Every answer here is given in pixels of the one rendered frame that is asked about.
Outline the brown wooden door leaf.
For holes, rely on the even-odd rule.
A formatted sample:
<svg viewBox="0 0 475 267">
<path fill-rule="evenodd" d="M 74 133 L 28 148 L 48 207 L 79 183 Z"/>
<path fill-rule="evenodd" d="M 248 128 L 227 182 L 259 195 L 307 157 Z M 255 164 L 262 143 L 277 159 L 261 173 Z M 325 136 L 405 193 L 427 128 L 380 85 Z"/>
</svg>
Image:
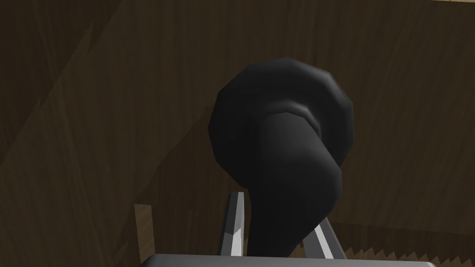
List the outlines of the brown wooden door leaf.
<svg viewBox="0 0 475 267">
<path fill-rule="evenodd" d="M 0 267 L 216 254 L 211 110 L 280 57 L 353 102 L 343 249 L 475 267 L 475 3 L 439 0 L 0 0 Z"/>
</svg>

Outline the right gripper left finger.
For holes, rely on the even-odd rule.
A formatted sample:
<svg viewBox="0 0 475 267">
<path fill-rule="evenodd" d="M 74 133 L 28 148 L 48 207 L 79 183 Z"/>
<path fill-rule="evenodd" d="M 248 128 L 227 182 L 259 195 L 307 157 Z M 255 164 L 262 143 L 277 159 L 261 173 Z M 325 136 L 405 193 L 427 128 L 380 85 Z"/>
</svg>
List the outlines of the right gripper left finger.
<svg viewBox="0 0 475 267">
<path fill-rule="evenodd" d="M 244 193 L 232 192 L 227 205 L 217 255 L 244 255 Z"/>
</svg>

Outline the black door handle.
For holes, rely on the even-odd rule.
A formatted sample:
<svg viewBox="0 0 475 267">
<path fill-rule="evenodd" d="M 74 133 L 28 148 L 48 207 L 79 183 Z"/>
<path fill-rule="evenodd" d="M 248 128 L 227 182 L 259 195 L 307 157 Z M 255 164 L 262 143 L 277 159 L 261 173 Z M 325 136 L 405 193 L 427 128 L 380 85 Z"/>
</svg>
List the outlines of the black door handle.
<svg viewBox="0 0 475 267">
<path fill-rule="evenodd" d="M 218 93 L 216 162 L 248 190 L 248 256 L 286 258 L 342 194 L 353 104 L 332 75 L 292 58 L 244 68 Z"/>
</svg>

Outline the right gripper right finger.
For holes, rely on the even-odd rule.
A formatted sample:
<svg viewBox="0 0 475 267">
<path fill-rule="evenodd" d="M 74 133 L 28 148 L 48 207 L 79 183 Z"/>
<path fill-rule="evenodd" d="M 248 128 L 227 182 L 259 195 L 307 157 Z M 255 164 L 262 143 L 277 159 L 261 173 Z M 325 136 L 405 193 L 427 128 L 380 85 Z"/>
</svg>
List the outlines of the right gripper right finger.
<svg viewBox="0 0 475 267">
<path fill-rule="evenodd" d="M 303 246 L 306 258 L 347 259 L 328 218 L 303 239 Z"/>
</svg>

